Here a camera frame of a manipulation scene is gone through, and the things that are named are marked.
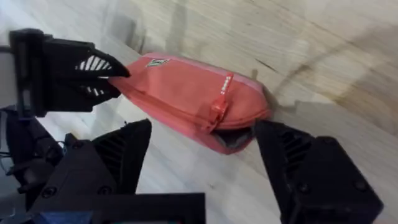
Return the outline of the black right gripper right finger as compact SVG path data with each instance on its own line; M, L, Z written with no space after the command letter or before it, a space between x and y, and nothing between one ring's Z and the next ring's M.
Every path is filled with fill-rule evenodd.
M258 120L254 133L283 224L373 223L384 204L330 136Z

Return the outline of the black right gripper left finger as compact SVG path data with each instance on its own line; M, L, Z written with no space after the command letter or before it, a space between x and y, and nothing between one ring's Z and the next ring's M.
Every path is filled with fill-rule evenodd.
M94 140L66 136L68 149L31 212L106 210L136 193L149 147L148 119L129 123Z

